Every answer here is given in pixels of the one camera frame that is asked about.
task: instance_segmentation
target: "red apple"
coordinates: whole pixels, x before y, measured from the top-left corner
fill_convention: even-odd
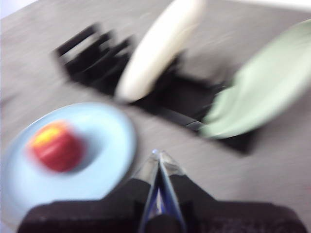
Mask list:
[[[32,154],[49,169],[58,172],[73,169],[82,159],[84,145],[64,121],[52,122],[31,139]]]

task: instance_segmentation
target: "table surface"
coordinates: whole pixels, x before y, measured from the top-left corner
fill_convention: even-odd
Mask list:
[[[107,103],[122,109],[137,129],[131,171],[152,149],[166,150],[215,198],[287,205],[311,231],[311,88],[262,128],[250,155],[241,156],[137,107],[65,82],[52,53],[56,47],[94,22],[114,29],[119,41],[133,34],[140,41],[168,4],[39,0],[2,19],[1,156],[23,128],[48,112],[78,102]],[[184,71],[210,77],[219,69],[237,69],[280,32],[309,18],[309,12],[210,0],[208,14],[187,43]]]

